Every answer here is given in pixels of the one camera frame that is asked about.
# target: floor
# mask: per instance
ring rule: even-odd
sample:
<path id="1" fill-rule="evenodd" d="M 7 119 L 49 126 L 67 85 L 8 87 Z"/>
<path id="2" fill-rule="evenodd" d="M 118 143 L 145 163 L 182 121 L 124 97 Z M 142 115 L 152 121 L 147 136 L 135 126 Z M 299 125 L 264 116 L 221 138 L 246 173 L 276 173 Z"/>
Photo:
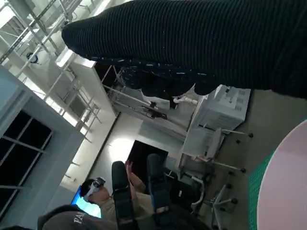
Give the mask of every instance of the floor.
<path id="1" fill-rule="evenodd" d="M 261 161 L 272 153 L 282 139 L 307 118 L 307 100 L 276 94 L 271 91 L 254 91 L 247 120 L 238 131 L 253 133 L 254 138 L 231 134 L 222 145 L 218 160 L 233 166 L 245 167 L 246 174 L 240 172 L 229 178 L 224 169 L 216 171 L 216 177 L 208 188 L 206 198 L 212 197 L 227 180 L 233 188 L 230 197 L 238 199 L 236 206 L 230 204 L 223 213 L 223 228 L 228 230 L 248 230 L 248 175 Z M 200 219 L 210 226 L 210 210 L 203 205 Z"/>

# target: table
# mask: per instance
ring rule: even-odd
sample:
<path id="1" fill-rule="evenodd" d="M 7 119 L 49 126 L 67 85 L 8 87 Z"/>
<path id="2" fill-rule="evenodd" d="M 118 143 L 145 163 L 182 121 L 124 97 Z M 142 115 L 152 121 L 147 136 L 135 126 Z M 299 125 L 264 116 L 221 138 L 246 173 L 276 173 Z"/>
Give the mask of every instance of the table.
<path id="1" fill-rule="evenodd" d="M 307 229 L 307 121 L 283 139 L 266 168 L 257 228 Z"/>

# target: chair wheel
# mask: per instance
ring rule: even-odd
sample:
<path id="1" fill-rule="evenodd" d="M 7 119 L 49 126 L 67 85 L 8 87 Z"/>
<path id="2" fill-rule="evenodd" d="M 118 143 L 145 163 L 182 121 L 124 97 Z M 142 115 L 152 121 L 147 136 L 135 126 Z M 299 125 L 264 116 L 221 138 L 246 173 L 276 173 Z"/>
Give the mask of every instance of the chair wheel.
<path id="1" fill-rule="evenodd" d="M 235 198 L 234 198 L 234 199 L 231 199 L 231 203 L 233 203 L 233 204 L 235 204 L 235 205 L 236 205 L 236 204 L 238 203 L 238 200 L 237 200 L 237 199 L 235 199 Z"/>

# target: black knit sweater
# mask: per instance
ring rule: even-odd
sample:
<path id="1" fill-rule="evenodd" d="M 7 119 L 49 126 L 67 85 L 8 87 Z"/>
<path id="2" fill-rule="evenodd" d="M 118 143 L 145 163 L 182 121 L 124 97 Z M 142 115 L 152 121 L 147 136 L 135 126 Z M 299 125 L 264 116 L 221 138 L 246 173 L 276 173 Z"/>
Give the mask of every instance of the black knit sweater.
<path id="1" fill-rule="evenodd" d="M 307 98 L 306 0 L 135 0 L 69 24 L 88 59 L 136 58 L 238 88 Z"/>

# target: beige shirt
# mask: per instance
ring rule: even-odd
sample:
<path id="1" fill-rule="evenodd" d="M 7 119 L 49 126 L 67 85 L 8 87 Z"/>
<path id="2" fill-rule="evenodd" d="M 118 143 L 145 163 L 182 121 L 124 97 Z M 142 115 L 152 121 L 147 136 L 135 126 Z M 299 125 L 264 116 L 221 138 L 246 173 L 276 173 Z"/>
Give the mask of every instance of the beige shirt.
<path id="1" fill-rule="evenodd" d="M 152 215 L 154 212 L 150 195 L 136 192 L 137 199 L 132 200 L 135 218 Z M 116 222 L 114 200 L 110 197 L 99 204 L 101 218 Z"/>

